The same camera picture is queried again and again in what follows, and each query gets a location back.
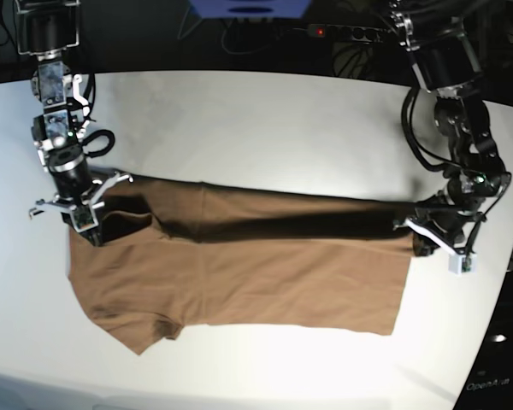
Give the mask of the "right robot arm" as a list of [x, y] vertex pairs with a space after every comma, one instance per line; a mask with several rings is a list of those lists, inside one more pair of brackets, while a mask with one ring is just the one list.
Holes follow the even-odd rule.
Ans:
[[43, 106], [43, 113], [33, 120], [32, 140], [56, 187], [54, 198], [37, 201], [29, 214], [57, 211], [78, 235], [99, 246], [103, 239], [97, 209], [114, 181], [95, 177], [87, 161], [108, 154], [115, 134], [86, 131], [92, 112], [88, 97], [95, 79], [90, 77], [82, 91], [81, 74], [72, 72], [63, 60], [64, 52], [80, 43], [79, 9], [78, 1], [15, 2], [21, 30], [18, 52], [37, 61], [32, 92]]

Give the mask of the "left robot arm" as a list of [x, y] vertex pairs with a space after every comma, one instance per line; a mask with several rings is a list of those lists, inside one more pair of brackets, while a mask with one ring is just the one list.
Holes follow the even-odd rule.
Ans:
[[[464, 19], [480, 1], [386, 1], [379, 13], [390, 23], [406, 51], [418, 81], [402, 105], [401, 124], [416, 159], [441, 173], [443, 190], [415, 205], [405, 225], [415, 233], [417, 255], [437, 248], [462, 262], [474, 255], [475, 241], [487, 213], [488, 199], [499, 201], [511, 182], [492, 137], [490, 115], [481, 95], [483, 72], [469, 41]], [[435, 95], [434, 121], [446, 138], [449, 157], [438, 156], [416, 138], [414, 110], [421, 91]]]

